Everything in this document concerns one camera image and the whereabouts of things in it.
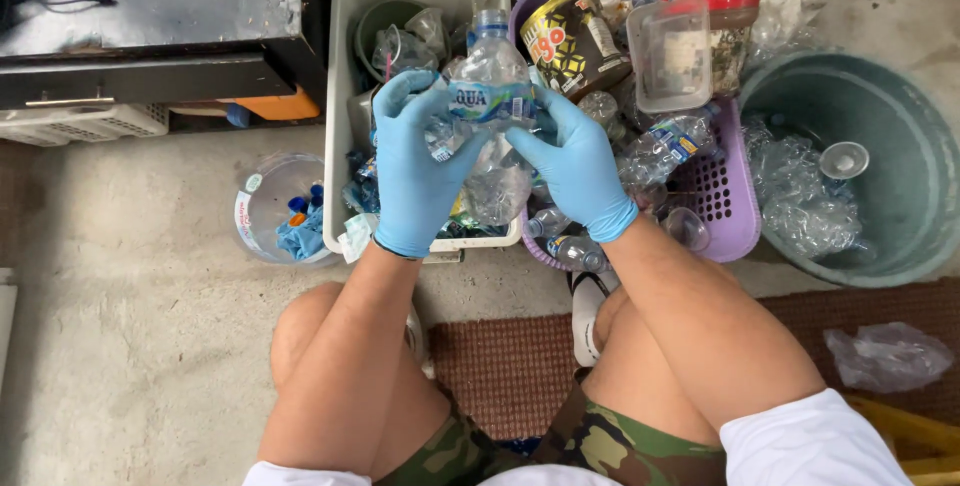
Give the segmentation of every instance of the brown doormat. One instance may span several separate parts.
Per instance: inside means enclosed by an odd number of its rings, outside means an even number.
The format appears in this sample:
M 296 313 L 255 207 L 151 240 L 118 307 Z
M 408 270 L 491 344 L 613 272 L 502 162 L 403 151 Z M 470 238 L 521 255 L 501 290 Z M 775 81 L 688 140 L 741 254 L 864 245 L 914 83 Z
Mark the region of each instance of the brown doormat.
M 823 331 L 853 334 L 864 324 L 901 320 L 960 350 L 960 279 L 894 289 L 846 289 L 760 301 L 797 337 L 826 382 L 844 389 Z M 437 379 L 495 439 L 540 435 L 567 397 L 573 359 L 570 315 L 444 322 L 430 329 Z M 925 417 L 960 424 L 960 366 L 923 389 L 870 394 Z

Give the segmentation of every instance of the white sleeve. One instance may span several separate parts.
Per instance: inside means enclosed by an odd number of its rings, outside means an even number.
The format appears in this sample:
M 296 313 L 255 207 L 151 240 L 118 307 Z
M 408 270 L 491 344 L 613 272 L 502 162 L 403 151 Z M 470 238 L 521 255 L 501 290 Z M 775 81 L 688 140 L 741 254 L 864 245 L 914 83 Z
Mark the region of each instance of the white sleeve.
M 833 389 L 720 428 L 729 486 L 911 486 L 881 435 Z
M 339 470 L 307 470 L 257 462 L 243 486 L 371 486 L 368 476 Z

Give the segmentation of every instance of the white laundry basket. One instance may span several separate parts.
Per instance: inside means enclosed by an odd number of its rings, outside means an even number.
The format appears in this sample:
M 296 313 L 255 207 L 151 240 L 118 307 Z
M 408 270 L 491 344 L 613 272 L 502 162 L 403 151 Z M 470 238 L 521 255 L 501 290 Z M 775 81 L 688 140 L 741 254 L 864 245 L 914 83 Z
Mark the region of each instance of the white laundry basket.
M 330 201 L 323 210 L 323 241 L 336 253 L 343 253 L 337 236 L 344 233 L 344 222 L 354 213 L 341 200 L 340 192 L 351 181 L 347 152 L 354 147 L 347 100 L 361 94 L 360 75 L 354 57 L 354 27 L 367 9 L 383 0 L 332 0 L 330 10 L 330 68 L 326 88 L 326 170 L 324 184 Z M 443 10 L 448 29 L 473 19 L 471 0 L 408 0 Z M 491 0 L 500 9 L 510 11 L 510 0 Z M 505 237 L 438 239 L 430 251 L 456 251 L 468 247 L 498 247 L 516 244 L 522 236 L 520 218 L 510 223 Z
M 125 135 L 166 135 L 169 124 L 170 112 L 159 104 L 0 111 L 0 139 L 56 147 L 70 141 L 99 143 Z

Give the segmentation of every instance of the purple plastic basket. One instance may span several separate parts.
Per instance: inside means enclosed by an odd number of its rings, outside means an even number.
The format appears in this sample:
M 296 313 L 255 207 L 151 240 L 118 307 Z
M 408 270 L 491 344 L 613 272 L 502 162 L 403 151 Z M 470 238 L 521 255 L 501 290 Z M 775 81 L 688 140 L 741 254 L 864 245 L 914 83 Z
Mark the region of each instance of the purple plastic basket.
M 549 0 L 519 0 L 510 13 L 510 41 L 517 42 L 521 26 L 540 6 Z M 735 100 L 718 101 L 720 116 L 713 122 L 717 144 L 726 158 L 714 161 L 710 156 L 697 156 L 675 173 L 680 190 L 691 192 L 685 206 L 693 210 L 710 232 L 710 245 L 700 252 L 718 263 L 743 257 L 761 237 L 761 211 L 757 207 L 754 185 L 747 165 L 747 154 L 740 130 L 740 112 Z M 527 233 L 526 210 L 520 213 L 523 244 L 533 256 L 549 267 L 569 271 L 551 257 Z

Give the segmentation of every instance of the concrete floor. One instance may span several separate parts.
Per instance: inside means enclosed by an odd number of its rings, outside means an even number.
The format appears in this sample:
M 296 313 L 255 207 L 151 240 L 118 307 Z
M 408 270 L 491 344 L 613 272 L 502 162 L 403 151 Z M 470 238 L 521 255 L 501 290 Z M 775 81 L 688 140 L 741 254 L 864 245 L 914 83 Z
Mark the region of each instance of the concrete floor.
M 830 0 L 817 25 L 914 76 L 955 118 L 958 1 Z M 45 151 L 45 206 L 25 232 L 0 406 L 0 483 L 240 483 L 274 400 L 277 315 L 350 270 L 241 254 L 234 175 L 275 151 L 323 144 L 321 128 L 302 127 Z M 569 310 L 563 275 L 521 246 L 466 257 L 424 268 L 416 299 L 426 322 Z M 729 267 L 755 296 L 830 287 L 783 264 Z M 941 273 L 960 274 L 960 260 Z

